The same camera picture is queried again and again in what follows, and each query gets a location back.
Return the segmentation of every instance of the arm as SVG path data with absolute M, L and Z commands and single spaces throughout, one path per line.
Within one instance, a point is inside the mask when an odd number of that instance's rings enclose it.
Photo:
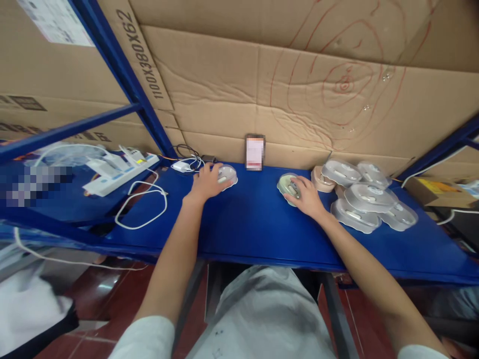
M 395 352 L 407 345 L 418 344 L 448 357 L 447 351 L 398 282 L 326 211 L 311 181 L 304 177 L 292 181 L 299 187 L 301 198 L 288 194 L 284 197 L 324 229 L 351 277 L 379 310 Z
M 208 198 L 231 185 L 231 181 L 218 184 L 218 171 L 223 164 L 215 164 L 213 169 L 211 165 L 206 163 L 193 177 L 191 192 L 183 198 L 180 214 L 158 258 L 134 321 L 154 315 L 168 318 L 173 325 L 178 321 L 196 263 L 203 206 Z

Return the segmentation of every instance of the white sleeve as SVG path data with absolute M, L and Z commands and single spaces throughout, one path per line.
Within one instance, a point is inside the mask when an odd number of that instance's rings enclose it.
M 408 345 L 398 353 L 398 359 L 449 359 L 434 349 L 421 345 Z
M 141 318 L 123 333 L 109 359 L 170 359 L 175 327 L 160 316 Z

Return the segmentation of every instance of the blue shelf surface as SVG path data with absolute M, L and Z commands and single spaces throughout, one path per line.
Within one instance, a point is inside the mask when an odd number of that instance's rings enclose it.
M 230 165 L 236 169 L 239 181 L 207 201 L 198 256 L 246 264 L 346 270 L 324 231 L 297 208 L 288 205 L 276 188 L 282 174 L 294 172 L 310 178 L 309 171 L 265 167 L 261 172 L 250 172 L 242 164 Z M 157 183 L 169 194 L 167 211 L 138 230 L 115 227 L 100 246 L 144 254 L 161 251 L 193 179 L 168 169 Z M 383 223 L 372 234 L 345 226 L 346 230 L 395 277 L 479 284 L 479 266 L 396 183 L 391 189 L 418 214 L 415 226 L 397 232 Z M 320 197 L 326 208 L 337 199 L 335 193 L 320 193 Z M 160 212 L 163 205 L 159 193 L 146 195 L 123 218 L 123 223 L 129 226 L 144 223 Z

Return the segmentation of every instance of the person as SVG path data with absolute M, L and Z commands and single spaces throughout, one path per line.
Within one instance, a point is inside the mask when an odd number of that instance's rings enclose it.
M 222 164 L 207 163 L 194 176 L 158 258 L 145 298 L 110 359 L 170 358 L 188 281 L 196 262 L 203 206 L 231 185 L 217 182 Z M 308 179 L 292 179 L 301 191 L 299 210 L 327 233 L 363 293 L 377 307 L 399 359 L 444 359 L 448 353 L 396 280 L 327 212 Z M 223 291 L 213 320 L 188 358 L 335 358 L 318 305 L 294 272 L 252 266 Z

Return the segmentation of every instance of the plastic container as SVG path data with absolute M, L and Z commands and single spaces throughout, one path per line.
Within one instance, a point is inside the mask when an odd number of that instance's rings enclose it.
M 344 191 L 345 190 L 346 190 L 346 188 L 344 188 L 343 186 L 341 186 L 339 184 L 334 188 L 334 191 L 336 192 L 336 195 L 338 196 L 338 198 L 344 198 Z
M 301 192 L 300 192 L 298 186 L 295 183 L 291 182 L 291 178 L 296 178 L 296 177 L 298 177 L 297 174 L 289 172 L 289 173 L 286 173 L 286 174 L 282 175 L 279 178 L 277 188 L 281 192 L 281 194 L 287 193 L 287 194 L 290 194 L 290 195 L 296 197 L 297 199 L 301 198 Z M 290 205 L 292 205 L 293 207 L 296 207 L 290 201 L 287 201 L 287 202 Z
M 404 203 L 399 202 L 389 212 L 379 217 L 396 231 L 404 231 L 418 222 L 418 215 Z
M 375 185 L 378 188 L 386 189 L 393 182 L 373 163 L 361 161 L 358 163 L 358 170 L 363 176 L 362 181 Z
M 318 191 L 330 193 L 334 187 L 336 187 L 336 182 L 327 179 L 321 174 L 322 167 L 323 166 L 316 166 L 313 168 L 313 171 L 311 171 L 311 182 L 313 182 L 314 187 Z
M 359 182 L 362 177 L 357 167 L 345 161 L 334 159 L 324 164 L 321 174 L 346 188 L 351 187 L 353 183 Z
M 386 213 L 398 202 L 390 189 L 381 189 L 368 183 L 355 183 L 346 191 L 344 198 L 357 210 Z
M 224 165 L 220 167 L 220 171 L 218 172 L 218 183 L 223 183 L 228 180 L 233 181 L 233 184 L 230 186 L 234 186 L 235 184 L 238 183 L 238 177 L 236 175 L 236 170 L 230 166 L 230 165 Z
M 331 213 L 339 222 L 366 234 L 381 225 L 381 219 L 376 213 L 359 211 L 342 198 L 333 202 Z

